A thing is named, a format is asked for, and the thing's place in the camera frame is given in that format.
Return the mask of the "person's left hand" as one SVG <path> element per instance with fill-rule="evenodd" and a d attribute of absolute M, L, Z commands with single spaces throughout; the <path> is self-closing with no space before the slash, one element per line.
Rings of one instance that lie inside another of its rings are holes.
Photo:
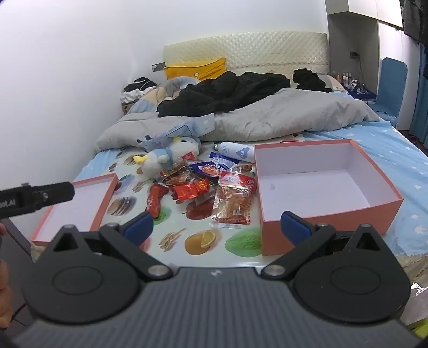
<path fill-rule="evenodd" d="M 9 268 L 4 260 L 0 265 L 0 328 L 8 328 L 12 316 L 12 290 L 9 286 Z"/>

